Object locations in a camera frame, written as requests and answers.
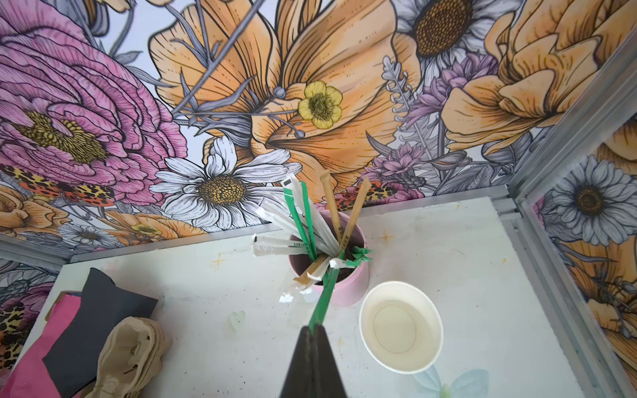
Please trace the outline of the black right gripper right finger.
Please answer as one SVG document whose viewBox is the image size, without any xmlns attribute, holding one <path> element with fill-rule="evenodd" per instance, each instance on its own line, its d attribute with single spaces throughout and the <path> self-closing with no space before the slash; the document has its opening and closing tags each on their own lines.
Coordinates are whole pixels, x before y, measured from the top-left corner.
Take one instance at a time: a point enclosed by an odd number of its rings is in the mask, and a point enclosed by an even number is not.
<svg viewBox="0 0 637 398">
<path fill-rule="evenodd" d="M 317 325 L 312 333 L 312 396 L 347 396 L 325 328 Z"/>
</svg>

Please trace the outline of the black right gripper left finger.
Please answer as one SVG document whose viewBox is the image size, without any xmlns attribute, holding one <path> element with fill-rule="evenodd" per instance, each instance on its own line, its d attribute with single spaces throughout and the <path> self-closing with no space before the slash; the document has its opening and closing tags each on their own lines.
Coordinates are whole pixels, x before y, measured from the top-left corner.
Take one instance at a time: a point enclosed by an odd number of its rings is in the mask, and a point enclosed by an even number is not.
<svg viewBox="0 0 637 398">
<path fill-rule="evenodd" d="M 292 355 L 281 398 L 315 397 L 314 348 L 313 333 L 309 326 L 304 326 Z"/>
</svg>

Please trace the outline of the black paper napkin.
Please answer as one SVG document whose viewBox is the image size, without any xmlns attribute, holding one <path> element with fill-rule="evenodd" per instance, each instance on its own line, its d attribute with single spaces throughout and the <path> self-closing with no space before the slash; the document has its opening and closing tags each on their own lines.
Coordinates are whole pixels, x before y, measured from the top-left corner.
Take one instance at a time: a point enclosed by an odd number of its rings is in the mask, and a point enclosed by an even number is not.
<svg viewBox="0 0 637 398">
<path fill-rule="evenodd" d="M 98 358 L 110 332 L 125 318 L 148 318 L 158 301 L 124 290 L 92 268 L 81 306 L 43 363 L 62 397 L 72 397 L 96 379 Z"/>
</svg>

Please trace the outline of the green straw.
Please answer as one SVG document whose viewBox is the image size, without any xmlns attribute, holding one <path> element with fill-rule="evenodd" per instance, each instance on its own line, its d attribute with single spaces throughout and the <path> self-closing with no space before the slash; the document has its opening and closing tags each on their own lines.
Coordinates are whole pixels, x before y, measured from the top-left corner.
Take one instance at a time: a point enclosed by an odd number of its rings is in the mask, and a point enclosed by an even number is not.
<svg viewBox="0 0 637 398">
<path fill-rule="evenodd" d="M 342 250 L 339 257 L 333 258 L 328 263 L 328 270 L 323 276 L 323 293 L 320 295 L 315 310 L 310 318 L 310 332 L 315 331 L 315 327 L 323 323 L 328 311 L 329 303 L 335 290 L 338 273 L 341 269 L 357 270 L 363 263 L 368 262 L 368 254 L 372 251 L 364 247 L 353 247 L 352 260 L 345 258 L 345 250 Z"/>
</svg>

